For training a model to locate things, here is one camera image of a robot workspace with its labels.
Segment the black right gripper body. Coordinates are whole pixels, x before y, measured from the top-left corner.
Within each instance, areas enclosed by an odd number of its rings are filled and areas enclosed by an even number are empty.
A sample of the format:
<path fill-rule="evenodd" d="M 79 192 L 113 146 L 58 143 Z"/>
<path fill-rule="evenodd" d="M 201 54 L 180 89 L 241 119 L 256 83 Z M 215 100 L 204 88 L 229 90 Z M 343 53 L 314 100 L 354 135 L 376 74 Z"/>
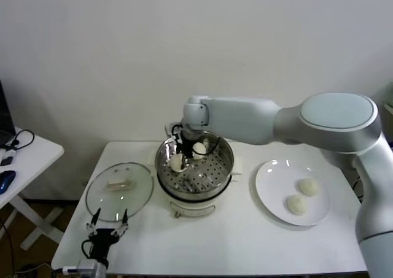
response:
<path fill-rule="evenodd" d="M 176 142 L 182 143 L 182 153 L 193 155 L 193 145 L 201 137 L 201 132 L 177 126 L 175 127 L 175 137 Z"/>

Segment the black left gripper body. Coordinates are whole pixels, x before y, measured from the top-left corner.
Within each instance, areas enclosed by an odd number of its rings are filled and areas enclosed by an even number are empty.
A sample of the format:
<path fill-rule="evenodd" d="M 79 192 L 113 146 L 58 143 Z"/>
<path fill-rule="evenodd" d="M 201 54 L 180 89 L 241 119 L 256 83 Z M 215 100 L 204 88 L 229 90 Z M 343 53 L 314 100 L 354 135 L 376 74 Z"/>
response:
<path fill-rule="evenodd" d="M 94 233 L 89 234 L 88 241 L 91 244 L 91 251 L 88 254 L 90 259 L 109 266 L 107 259 L 109 249 L 112 245 L 118 243 L 120 236 L 116 229 L 98 228 Z"/>

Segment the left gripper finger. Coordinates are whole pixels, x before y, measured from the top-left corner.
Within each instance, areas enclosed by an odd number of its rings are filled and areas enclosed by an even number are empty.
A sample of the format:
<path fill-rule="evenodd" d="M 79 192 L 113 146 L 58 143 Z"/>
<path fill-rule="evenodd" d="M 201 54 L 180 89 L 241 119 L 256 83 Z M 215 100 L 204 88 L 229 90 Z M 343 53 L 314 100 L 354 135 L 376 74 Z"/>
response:
<path fill-rule="evenodd" d="M 96 223 L 99 219 L 99 215 L 101 213 L 101 209 L 99 208 L 95 214 L 93 214 L 91 221 L 87 223 L 87 231 L 89 234 L 95 234 L 96 233 Z"/>
<path fill-rule="evenodd" d="M 128 210 L 125 209 L 121 224 L 118 228 L 116 228 L 112 232 L 112 235 L 123 235 L 127 229 L 128 229 Z"/>

